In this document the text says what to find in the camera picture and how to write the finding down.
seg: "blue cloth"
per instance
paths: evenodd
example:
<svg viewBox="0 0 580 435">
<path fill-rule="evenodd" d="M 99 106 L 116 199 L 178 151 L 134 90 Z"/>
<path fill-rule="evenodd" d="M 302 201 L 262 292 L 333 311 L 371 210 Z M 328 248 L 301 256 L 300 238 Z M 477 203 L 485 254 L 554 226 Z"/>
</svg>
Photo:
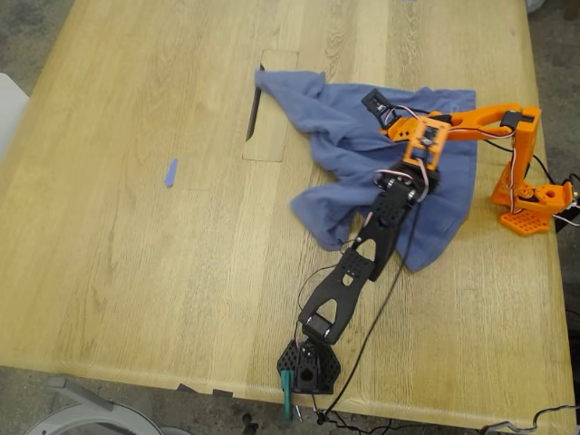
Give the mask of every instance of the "blue cloth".
<svg viewBox="0 0 580 435">
<path fill-rule="evenodd" d="M 321 247 L 338 249 L 348 238 L 354 213 L 366 215 L 380 192 L 372 183 L 374 171 L 399 161 L 406 142 L 395 144 L 377 132 L 378 121 L 361 103 L 375 86 L 326 84 L 316 72 L 256 71 L 256 86 L 272 95 L 299 130 L 310 133 L 313 159 L 337 178 L 335 183 L 309 188 L 290 203 L 300 221 Z M 379 88 L 393 104 L 426 111 L 468 111 L 475 108 L 475 92 L 421 88 L 416 92 Z M 421 206 L 406 266 L 416 271 L 443 252 L 469 210 L 475 178 L 476 143 L 454 140 L 440 155 L 440 183 Z M 399 253 L 407 245 L 412 210 L 401 227 Z"/>
</svg>

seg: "blue plastic piece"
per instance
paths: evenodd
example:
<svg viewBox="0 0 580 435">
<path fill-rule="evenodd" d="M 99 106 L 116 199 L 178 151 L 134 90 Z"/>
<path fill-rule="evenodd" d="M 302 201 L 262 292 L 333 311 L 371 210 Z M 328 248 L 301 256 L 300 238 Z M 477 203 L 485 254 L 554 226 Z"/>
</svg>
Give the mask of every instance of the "blue plastic piece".
<svg viewBox="0 0 580 435">
<path fill-rule="evenodd" d="M 173 159 L 169 164 L 167 174 L 165 175 L 165 179 L 163 180 L 166 188 L 170 188 L 171 186 L 173 186 L 173 180 L 175 179 L 175 171 L 177 170 L 177 168 L 178 168 L 178 160 Z"/>
</svg>

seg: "mounting hole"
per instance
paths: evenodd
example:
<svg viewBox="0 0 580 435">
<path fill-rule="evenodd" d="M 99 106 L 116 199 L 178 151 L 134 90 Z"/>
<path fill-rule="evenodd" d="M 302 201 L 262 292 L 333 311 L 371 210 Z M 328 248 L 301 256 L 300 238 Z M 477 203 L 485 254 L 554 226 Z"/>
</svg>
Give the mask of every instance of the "mounting hole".
<svg viewBox="0 0 580 435">
<path fill-rule="evenodd" d="M 300 372 L 300 379 L 302 379 L 304 382 L 309 382 L 313 378 L 314 378 L 314 373 L 312 373 L 308 369 L 304 369 Z"/>
<path fill-rule="evenodd" d="M 354 281 L 353 277 L 350 275 L 343 275 L 343 284 L 347 287 Z"/>
</svg>

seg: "white object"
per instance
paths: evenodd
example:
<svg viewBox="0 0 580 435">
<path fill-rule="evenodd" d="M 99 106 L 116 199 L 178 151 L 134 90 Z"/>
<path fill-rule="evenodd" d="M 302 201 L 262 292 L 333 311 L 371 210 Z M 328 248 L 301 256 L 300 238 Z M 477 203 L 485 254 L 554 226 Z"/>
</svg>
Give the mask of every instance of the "white object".
<svg viewBox="0 0 580 435">
<path fill-rule="evenodd" d="M 526 0 L 526 10 L 529 14 L 537 11 L 546 0 Z"/>
<path fill-rule="evenodd" d="M 28 96 L 6 74 L 0 74 L 0 160 L 28 103 Z"/>
</svg>

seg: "wood grain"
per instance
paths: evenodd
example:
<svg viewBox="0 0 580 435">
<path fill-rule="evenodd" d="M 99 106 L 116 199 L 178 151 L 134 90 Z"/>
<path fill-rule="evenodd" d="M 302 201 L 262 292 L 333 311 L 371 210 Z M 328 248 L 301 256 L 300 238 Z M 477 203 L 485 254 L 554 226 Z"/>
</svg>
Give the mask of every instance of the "wood grain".
<svg viewBox="0 0 580 435">
<path fill-rule="evenodd" d="M 264 50 L 331 82 L 538 104 L 521 1 L 78 0 L 0 163 L 1 364 L 282 400 L 296 292 L 338 254 L 288 208 L 329 179 L 308 139 L 288 127 L 283 161 L 242 158 Z M 338 410 L 477 428 L 573 401 L 556 237 L 509 232 L 488 201 L 506 161 L 479 146 L 469 218 L 403 274 Z M 337 388 L 398 261 L 334 347 Z"/>
</svg>

